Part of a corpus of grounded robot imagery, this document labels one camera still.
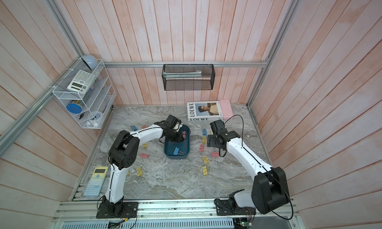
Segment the teal plastic storage box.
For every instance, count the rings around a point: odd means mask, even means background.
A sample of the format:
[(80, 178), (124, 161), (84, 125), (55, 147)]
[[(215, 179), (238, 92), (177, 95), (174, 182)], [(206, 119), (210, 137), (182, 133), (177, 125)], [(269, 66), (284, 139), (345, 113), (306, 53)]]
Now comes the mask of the teal plastic storage box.
[[(164, 154), (169, 159), (185, 159), (190, 153), (190, 134), (191, 131), (187, 125), (183, 125), (179, 132), (186, 131), (187, 137), (180, 143), (168, 142), (165, 138), (164, 144)], [(173, 155), (175, 147), (178, 147), (180, 151), (184, 152), (185, 155)]]

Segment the white LOEWE book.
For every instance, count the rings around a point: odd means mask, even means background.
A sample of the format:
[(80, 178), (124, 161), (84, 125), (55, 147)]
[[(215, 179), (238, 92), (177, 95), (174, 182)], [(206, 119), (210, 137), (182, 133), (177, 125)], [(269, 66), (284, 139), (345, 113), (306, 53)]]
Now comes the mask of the white LOEWE book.
[(188, 121), (215, 121), (223, 119), (219, 101), (202, 101), (187, 103)]

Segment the white calculator on shelf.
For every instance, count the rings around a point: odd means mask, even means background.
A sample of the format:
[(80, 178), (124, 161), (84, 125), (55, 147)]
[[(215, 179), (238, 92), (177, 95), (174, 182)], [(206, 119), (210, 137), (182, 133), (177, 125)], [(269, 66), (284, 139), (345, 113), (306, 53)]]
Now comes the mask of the white calculator on shelf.
[(67, 89), (80, 95), (84, 95), (92, 86), (94, 79), (94, 74), (84, 70), (79, 70), (67, 86)]

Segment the blue lid container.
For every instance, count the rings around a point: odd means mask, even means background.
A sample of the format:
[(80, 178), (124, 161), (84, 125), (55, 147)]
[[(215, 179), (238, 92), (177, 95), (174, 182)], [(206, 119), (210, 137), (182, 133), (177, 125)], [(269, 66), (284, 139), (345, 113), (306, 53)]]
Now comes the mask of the blue lid container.
[(69, 103), (67, 106), (66, 106), (66, 109), (72, 113), (72, 114), (79, 114), (82, 112), (82, 106), (80, 103)]

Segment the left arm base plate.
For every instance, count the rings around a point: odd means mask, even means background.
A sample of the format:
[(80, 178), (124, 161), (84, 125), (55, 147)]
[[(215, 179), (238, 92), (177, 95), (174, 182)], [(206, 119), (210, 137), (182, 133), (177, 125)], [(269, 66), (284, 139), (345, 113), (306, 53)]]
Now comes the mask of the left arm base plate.
[(101, 202), (96, 214), (97, 219), (112, 219), (112, 218), (136, 218), (138, 202), (118, 202), (109, 203), (108, 201)]

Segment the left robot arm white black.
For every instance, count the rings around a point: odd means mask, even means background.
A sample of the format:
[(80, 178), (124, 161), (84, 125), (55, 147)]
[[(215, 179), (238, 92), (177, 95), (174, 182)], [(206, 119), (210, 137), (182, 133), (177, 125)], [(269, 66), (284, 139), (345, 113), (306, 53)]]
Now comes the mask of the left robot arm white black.
[(180, 143), (184, 140), (180, 132), (182, 126), (180, 119), (169, 115), (166, 120), (156, 122), (145, 129), (133, 132), (122, 130), (118, 133), (108, 152), (111, 166), (108, 189), (105, 193), (108, 203), (115, 205), (123, 200), (127, 169), (134, 164), (138, 148), (151, 140), (163, 137), (171, 142)]

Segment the pink case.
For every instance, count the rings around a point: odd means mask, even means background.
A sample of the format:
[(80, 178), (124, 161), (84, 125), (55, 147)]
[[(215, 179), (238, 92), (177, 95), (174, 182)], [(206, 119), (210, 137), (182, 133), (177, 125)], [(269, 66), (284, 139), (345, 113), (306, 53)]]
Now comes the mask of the pink case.
[(233, 116), (233, 110), (231, 107), (230, 100), (223, 99), (223, 100), (220, 100), (219, 102), (220, 102), (222, 113), (223, 113), (223, 119), (228, 120), (229, 118)]

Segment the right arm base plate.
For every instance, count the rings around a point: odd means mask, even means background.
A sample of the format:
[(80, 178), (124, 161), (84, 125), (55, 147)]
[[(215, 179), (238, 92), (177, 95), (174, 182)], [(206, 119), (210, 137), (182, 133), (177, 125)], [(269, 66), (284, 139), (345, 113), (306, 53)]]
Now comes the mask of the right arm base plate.
[(256, 215), (255, 208), (239, 207), (232, 199), (215, 199), (214, 204), (218, 216)]

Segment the aluminium front rail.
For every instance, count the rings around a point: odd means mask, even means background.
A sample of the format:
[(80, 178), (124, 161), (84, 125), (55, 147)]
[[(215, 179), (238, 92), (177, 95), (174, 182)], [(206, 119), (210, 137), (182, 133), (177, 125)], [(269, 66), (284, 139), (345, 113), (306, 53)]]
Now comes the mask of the aluminium front rail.
[[(139, 220), (217, 218), (213, 198), (136, 200), (134, 215)], [(53, 216), (53, 222), (75, 222), (96, 220), (97, 201), (61, 202)]]

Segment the white cup on shelf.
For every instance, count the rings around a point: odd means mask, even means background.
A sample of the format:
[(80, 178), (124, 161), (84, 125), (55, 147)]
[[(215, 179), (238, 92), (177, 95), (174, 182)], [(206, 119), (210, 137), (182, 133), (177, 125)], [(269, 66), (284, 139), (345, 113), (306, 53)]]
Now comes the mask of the white cup on shelf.
[(94, 111), (90, 112), (88, 114), (88, 120), (87, 120), (87, 125), (89, 127), (98, 127), (99, 126), (99, 121), (102, 118), (102, 113), (99, 111)]

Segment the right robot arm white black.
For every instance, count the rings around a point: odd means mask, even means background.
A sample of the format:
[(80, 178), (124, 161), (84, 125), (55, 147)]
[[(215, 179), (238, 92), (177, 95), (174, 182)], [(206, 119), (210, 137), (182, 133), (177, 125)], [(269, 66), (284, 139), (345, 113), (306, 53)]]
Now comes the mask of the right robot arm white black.
[(235, 131), (228, 131), (222, 120), (210, 123), (208, 147), (232, 154), (253, 179), (251, 191), (238, 190), (229, 196), (232, 209), (252, 208), (267, 214), (291, 202), (286, 174), (257, 156)]

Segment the yellow binder clip lowest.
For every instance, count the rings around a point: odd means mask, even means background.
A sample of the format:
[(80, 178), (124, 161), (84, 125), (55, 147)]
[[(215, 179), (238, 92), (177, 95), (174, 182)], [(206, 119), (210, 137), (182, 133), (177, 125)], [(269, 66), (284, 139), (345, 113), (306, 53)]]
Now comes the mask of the yellow binder clip lowest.
[(208, 173), (208, 169), (207, 169), (207, 167), (206, 166), (203, 166), (202, 167), (202, 170), (203, 170), (203, 175), (204, 176), (207, 176), (209, 173)]

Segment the papers in mesh basket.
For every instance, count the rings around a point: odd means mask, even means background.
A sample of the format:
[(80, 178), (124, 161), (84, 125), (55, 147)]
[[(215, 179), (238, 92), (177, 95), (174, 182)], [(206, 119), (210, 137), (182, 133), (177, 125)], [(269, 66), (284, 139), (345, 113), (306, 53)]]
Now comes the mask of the papers in mesh basket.
[(182, 72), (182, 73), (167, 73), (162, 72), (162, 77), (165, 79), (183, 79), (183, 78), (201, 78), (203, 77), (202, 71), (196, 72)]

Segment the black mesh wall basket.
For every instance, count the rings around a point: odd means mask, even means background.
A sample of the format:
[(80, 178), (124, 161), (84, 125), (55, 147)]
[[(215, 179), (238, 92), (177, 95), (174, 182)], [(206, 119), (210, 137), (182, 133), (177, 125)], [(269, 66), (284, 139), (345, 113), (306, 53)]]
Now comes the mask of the black mesh wall basket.
[(164, 64), (162, 68), (166, 91), (213, 90), (214, 80), (212, 64)]

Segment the yellow blue calculator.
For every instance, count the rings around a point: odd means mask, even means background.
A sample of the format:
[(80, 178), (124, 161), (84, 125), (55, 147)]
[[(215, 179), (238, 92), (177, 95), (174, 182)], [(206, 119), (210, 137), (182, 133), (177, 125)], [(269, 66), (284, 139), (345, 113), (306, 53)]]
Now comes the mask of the yellow blue calculator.
[(97, 166), (85, 188), (83, 196), (85, 197), (96, 197), (99, 196), (103, 183), (107, 175), (108, 167), (107, 166)]

